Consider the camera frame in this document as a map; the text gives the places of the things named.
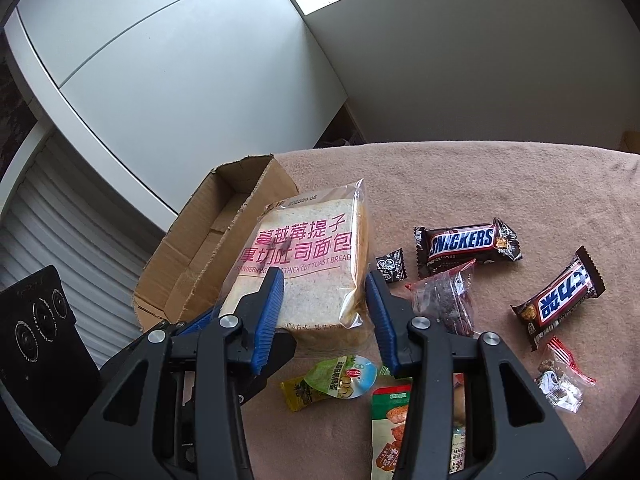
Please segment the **clear bag dark dried fruit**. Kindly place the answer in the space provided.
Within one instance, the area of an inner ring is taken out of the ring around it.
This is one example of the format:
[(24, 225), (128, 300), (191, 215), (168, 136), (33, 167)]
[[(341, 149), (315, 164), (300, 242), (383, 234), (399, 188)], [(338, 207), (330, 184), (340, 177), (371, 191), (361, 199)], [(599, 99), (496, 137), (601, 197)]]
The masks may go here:
[(408, 284), (413, 312), (445, 326), (449, 333), (475, 334), (470, 289), (475, 260)]

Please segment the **white cabinet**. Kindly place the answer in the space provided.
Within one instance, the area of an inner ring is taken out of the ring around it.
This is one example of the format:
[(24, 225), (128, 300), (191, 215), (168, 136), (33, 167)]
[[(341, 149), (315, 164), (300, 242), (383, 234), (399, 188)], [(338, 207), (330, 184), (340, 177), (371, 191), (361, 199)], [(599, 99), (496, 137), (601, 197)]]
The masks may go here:
[(161, 229), (209, 170), (310, 148), (346, 99), (291, 0), (20, 0), (4, 31), (44, 114)]

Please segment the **brown Snickers bar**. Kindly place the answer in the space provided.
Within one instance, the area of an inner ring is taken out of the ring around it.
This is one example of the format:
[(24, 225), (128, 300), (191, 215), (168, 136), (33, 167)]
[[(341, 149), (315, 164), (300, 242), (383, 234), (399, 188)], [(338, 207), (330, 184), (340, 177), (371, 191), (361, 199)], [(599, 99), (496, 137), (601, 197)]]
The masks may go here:
[(511, 309), (526, 331), (530, 348), (553, 332), (586, 299), (605, 292), (601, 273), (585, 246), (580, 246), (567, 267), (546, 287)]
[(515, 231), (498, 217), (490, 223), (428, 230), (413, 228), (416, 270), (419, 278), (453, 269), (476, 260), (479, 263), (517, 262), (523, 258)]

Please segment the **small black candy wrapper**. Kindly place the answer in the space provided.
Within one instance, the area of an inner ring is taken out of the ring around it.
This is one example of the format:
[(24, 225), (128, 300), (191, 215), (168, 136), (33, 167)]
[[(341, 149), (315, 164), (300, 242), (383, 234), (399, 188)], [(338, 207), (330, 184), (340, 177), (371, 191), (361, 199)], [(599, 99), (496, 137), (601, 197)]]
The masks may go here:
[(405, 281), (407, 278), (404, 251), (401, 248), (376, 257), (375, 263), (378, 272), (382, 274), (387, 284)]

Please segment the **brown cardboard box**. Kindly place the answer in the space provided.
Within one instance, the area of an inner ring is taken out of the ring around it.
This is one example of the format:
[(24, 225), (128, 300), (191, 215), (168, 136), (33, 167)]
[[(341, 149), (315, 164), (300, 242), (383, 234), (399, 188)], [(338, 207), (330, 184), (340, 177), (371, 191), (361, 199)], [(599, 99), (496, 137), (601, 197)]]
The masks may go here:
[(209, 171), (146, 263), (134, 289), (142, 330), (191, 321), (209, 309), (258, 218), (298, 194), (272, 155), (248, 156)]

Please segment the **white slatted radiator cover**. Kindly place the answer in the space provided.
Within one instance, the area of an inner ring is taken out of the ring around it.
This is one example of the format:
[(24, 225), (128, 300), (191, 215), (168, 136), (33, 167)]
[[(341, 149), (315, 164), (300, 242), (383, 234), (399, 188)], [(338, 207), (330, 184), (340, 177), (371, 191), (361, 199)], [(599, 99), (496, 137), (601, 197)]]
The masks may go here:
[(76, 327), (103, 365), (140, 334), (132, 296), (163, 231), (41, 119), (2, 154), (1, 285), (55, 266)]

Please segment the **red green snack packet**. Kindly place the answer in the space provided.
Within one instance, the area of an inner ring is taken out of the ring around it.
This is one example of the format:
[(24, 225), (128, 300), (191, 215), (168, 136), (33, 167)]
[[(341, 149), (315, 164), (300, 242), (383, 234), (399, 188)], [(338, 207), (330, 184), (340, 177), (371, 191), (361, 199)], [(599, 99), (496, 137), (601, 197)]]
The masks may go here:
[[(464, 374), (452, 375), (454, 384), (454, 430), (450, 474), (465, 466)], [(377, 388), (371, 396), (372, 479), (393, 478), (408, 416), (410, 380)]]

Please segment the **packaged toast bread slice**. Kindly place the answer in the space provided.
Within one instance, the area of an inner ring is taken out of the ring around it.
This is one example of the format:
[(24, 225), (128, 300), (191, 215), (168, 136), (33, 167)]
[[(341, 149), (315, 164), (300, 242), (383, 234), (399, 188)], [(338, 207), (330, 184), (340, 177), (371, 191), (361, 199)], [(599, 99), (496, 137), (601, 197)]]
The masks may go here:
[(369, 240), (363, 180), (280, 200), (259, 218), (224, 281), (220, 314), (235, 314), (275, 266), (284, 276), (277, 326), (309, 353), (357, 348), (370, 335)]

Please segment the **yellow candy wrapper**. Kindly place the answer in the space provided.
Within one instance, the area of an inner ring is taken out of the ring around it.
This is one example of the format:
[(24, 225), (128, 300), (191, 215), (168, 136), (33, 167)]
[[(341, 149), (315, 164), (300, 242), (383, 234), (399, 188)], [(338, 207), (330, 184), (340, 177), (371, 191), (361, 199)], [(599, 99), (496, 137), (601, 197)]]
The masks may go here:
[(329, 396), (321, 391), (311, 388), (306, 383), (304, 376), (290, 378), (280, 383), (285, 404), (293, 412), (299, 412), (317, 402), (328, 400)]

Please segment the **clear red-striped candy wrapper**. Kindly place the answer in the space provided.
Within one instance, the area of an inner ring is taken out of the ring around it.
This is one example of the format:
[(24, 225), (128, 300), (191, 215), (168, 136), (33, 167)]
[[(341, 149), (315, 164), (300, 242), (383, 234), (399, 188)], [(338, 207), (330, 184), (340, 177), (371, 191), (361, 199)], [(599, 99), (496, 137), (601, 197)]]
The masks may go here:
[(554, 408), (572, 414), (582, 407), (585, 392), (597, 385), (594, 378), (580, 369), (574, 354), (558, 337), (547, 342), (535, 382)]

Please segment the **green jelly cup snack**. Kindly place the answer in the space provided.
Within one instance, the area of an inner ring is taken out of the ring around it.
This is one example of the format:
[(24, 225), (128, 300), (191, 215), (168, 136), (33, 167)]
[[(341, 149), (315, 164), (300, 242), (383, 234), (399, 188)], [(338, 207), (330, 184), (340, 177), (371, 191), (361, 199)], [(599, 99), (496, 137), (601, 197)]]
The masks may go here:
[(306, 384), (334, 399), (352, 400), (367, 393), (378, 378), (378, 367), (363, 356), (340, 356), (317, 363), (306, 375)]

